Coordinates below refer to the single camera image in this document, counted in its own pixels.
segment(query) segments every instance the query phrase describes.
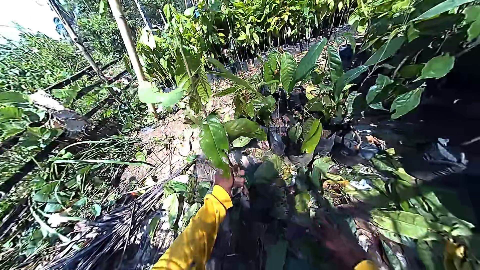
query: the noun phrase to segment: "fence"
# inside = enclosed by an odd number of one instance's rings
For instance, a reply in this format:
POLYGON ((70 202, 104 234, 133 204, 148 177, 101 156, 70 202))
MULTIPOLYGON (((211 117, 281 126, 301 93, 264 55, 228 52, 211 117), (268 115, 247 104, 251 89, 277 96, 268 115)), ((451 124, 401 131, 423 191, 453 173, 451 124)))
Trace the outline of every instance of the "fence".
MULTIPOLYGON (((100 69, 106 70, 107 68, 111 67, 112 65, 116 64, 122 59, 122 57, 119 57, 110 63, 107 63, 106 65, 102 66, 100 69)), ((88 94, 90 91, 95 89, 95 87, 100 86, 103 83, 107 84, 112 84, 122 77, 124 77, 128 72, 126 70, 120 72, 119 74, 115 75, 113 78, 107 80, 106 82, 103 80, 97 80, 93 82, 92 84, 89 84, 82 88, 80 91, 78 91, 76 97, 73 99, 73 101, 81 99, 83 96, 88 94)), ((91 79, 95 76, 95 72, 93 71, 93 68, 91 66, 84 68, 83 70, 79 71, 78 73, 72 75, 71 77, 58 82, 52 86, 49 86, 45 89, 45 92, 51 92, 53 89, 60 89, 63 87, 66 87, 70 85, 71 83, 78 81, 82 77, 86 76, 87 79, 91 79)), ((125 89, 128 89, 131 85, 130 83, 125 87, 125 89)), ((104 100, 99 102, 96 106, 94 106, 89 112, 87 112, 83 117, 85 119, 90 119, 96 112, 101 110, 105 105, 112 103, 115 100, 114 93, 111 93, 108 97, 106 97, 104 100)), ((36 123, 31 123, 29 126, 30 127, 38 127, 44 124, 43 122, 36 122, 36 123)), ((17 145, 22 138, 22 136, 25 134, 26 129, 23 130, 22 132, 8 138, 7 140, 3 141, 0 144, 0 155, 5 153, 6 151, 9 151, 17 145)), ((40 152, 38 152, 32 159, 30 159, 25 165, 23 165, 20 170, 12 175, 9 179, 7 179, 5 182, 3 182, 0 185, 0 192, 3 193, 8 193, 10 190, 17 184, 19 183, 27 174, 29 174, 39 162, 43 162, 46 159, 48 159, 50 153, 54 151, 57 147, 59 146, 67 146, 72 143, 72 139, 70 138, 70 134, 68 132, 63 132, 60 134, 56 139, 51 141, 48 145, 46 145, 40 152)))

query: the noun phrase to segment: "plant stem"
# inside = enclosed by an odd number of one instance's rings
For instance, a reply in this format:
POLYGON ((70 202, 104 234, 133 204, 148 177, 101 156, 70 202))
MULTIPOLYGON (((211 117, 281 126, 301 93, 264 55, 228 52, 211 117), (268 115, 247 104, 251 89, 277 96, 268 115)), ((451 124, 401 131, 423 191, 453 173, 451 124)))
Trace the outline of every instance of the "plant stem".
MULTIPOLYGON (((180 37, 178 39, 179 39, 179 42, 180 42, 180 54, 183 58, 183 63, 185 64, 185 69, 187 70, 188 78, 190 79, 190 83, 192 85, 192 92, 196 93, 197 92, 197 87, 195 86, 195 81, 193 80, 192 73, 190 71, 190 68, 188 67, 187 58, 185 57, 185 54, 183 53, 183 45, 182 45, 182 42, 180 40, 180 37)), ((205 110, 204 104, 202 103, 202 99, 200 98, 200 100, 197 100, 197 101, 198 101, 198 103, 200 103, 200 106, 202 107, 202 111, 204 112, 205 118, 207 118, 208 114, 207 114, 207 111, 205 110)))

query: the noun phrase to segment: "wooden rail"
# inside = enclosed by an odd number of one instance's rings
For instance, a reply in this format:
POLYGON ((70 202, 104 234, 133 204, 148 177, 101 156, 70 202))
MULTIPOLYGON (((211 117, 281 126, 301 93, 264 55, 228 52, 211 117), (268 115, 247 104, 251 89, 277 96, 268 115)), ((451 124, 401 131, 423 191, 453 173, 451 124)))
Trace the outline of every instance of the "wooden rail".
MULTIPOLYGON (((125 75, 125 73, 126 73, 126 71, 121 72, 120 74, 118 74, 117 76, 112 78, 111 80, 115 79, 113 81, 113 82, 115 82, 116 80, 121 78, 120 75, 122 75, 122 74, 125 75)), ((125 87, 125 89, 130 87, 130 85, 131 85, 131 83, 129 83, 125 87)), ((113 102, 113 101, 114 101, 113 95, 109 95, 103 101, 101 101, 99 104, 97 104, 97 106, 93 107, 89 112, 87 112, 84 115, 84 117, 86 119, 89 119, 97 111, 99 111, 105 104, 113 102)), ((69 137, 69 134, 67 132, 63 132, 62 134, 60 134, 59 137, 57 137, 52 142, 50 142, 46 147, 44 147, 40 152, 38 152, 32 159, 30 159, 27 163, 25 163, 25 165, 23 165, 17 173, 15 173, 9 179, 7 179, 5 182, 3 182, 0 185, 0 192, 3 192, 3 193, 10 192, 10 190, 17 183, 19 183, 29 172, 31 172, 39 162, 43 162, 44 160, 46 160, 48 158, 49 154, 53 150, 55 150, 59 145, 65 145, 66 146, 66 145, 69 145, 71 143, 72 143, 72 139, 69 137)))

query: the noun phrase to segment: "vegetation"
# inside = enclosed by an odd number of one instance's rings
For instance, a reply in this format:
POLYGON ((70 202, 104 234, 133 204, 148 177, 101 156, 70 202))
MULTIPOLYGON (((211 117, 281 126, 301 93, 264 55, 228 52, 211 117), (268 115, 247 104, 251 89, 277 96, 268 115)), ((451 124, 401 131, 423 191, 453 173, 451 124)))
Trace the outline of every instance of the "vegetation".
MULTIPOLYGON (((192 126, 199 128, 199 144, 212 167, 228 174, 229 153, 250 148, 255 142, 269 143, 268 153, 256 156, 262 164, 253 177, 247 176, 253 194, 268 195, 274 201, 267 214, 272 220, 263 222, 271 230, 259 236, 262 241, 274 239, 262 250, 267 268, 291 264, 292 254, 287 249, 298 248, 298 243, 285 243, 290 223, 318 225, 322 223, 320 215, 328 212, 338 224, 349 223, 347 227, 359 236, 366 230, 357 231, 359 217, 344 215, 337 208, 347 203, 356 207, 357 201, 368 206, 355 210, 369 216, 370 233, 386 254, 386 260, 375 261, 377 264, 408 268, 402 259, 409 255, 399 251, 408 247, 426 269, 477 267, 478 259, 470 252, 476 237, 474 225, 443 206, 436 191, 414 184, 395 149, 379 149, 361 163, 344 166, 335 164, 342 162, 334 154, 316 151, 330 133, 355 134, 343 127, 366 112, 384 112, 398 119, 414 110, 427 84, 446 76, 459 57, 478 45, 477 2, 201 0, 193 7, 160 1, 145 1, 144 5, 153 23, 161 27, 145 29, 136 5, 125 2, 148 82, 127 87, 101 85, 78 102, 74 101, 77 93, 92 79, 78 80, 51 93, 65 107, 84 115, 114 90, 113 101, 93 122, 120 128, 115 135, 79 139, 55 150, 47 161, 35 161, 35 173, 2 197, 2 266, 35 267, 35 259, 50 255, 49 247, 72 240, 69 233, 76 222, 93 220, 123 205, 129 199, 125 193, 141 186, 115 186, 119 173, 128 165, 151 166, 145 162, 142 142, 128 136, 153 122, 146 103, 155 103, 160 111, 169 113, 185 100, 188 108, 182 108, 192 126), (331 31, 329 39, 318 38, 300 61, 280 47, 309 42, 323 28, 332 30, 345 21, 350 25, 348 31, 331 31), (351 67, 339 51, 348 47, 353 53, 351 67), (253 56, 263 64, 253 78, 240 78, 224 65, 253 56), (213 91, 209 74, 227 79, 230 86, 213 91), (166 87, 171 91, 164 92, 166 87), (226 95, 232 98, 235 117, 223 123, 206 105, 226 95), (306 100, 296 101, 299 95, 306 100), (359 188, 362 181, 369 188, 359 188), (454 252, 439 252, 438 245, 452 245, 454 252)), ((65 10, 75 14, 82 38, 102 63, 124 54, 120 33, 106 6, 104 0, 64 4, 65 10)), ((28 95, 71 76, 86 62, 69 41, 55 41, 39 33, 22 33, 19 42, 9 41, 0 50, 1 137, 5 141, 21 135, 20 143, 1 157, 4 183, 64 132, 44 124, 50 114, 30 102, 28 95)), ((124 63, 130 69, 127 57, 124 63)), ((115 71, 121 70, 123 66, 115 67, 115 71)), ((188 160, 198 162, 192 156, 188 160)), ((162 208, 167 210, 171 230, 180 233, 186 227, 209 187, 210 183, 194 176, 164 184, 162 208)), ((156 227, 153 224, 149 233, 155 234, 156 227)), ((310 244, 302 242, 302 247, 310 244)), ((314 245, 300 251, 309 254, 305 259, 309 264, 325 266, 327 258, 322 261, 311 256, 320 253, 314 245)))

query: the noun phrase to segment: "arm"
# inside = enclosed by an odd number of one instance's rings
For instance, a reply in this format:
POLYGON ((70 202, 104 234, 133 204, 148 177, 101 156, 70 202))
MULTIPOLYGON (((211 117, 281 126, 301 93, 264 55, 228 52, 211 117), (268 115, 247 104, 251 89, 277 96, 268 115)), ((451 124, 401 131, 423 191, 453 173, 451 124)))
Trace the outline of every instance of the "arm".
POLYGON ((240 177, 235 177, 234 181, 233 176, 225 178, 217 173, 212 192, 204 198, 204 205, 152 270, 205 269, 218 228, 227 214, 227 209, 232 207, 232 200, 227 190, 230 191, 234 183, 243 185, 243 181, 244 179, 240 177))

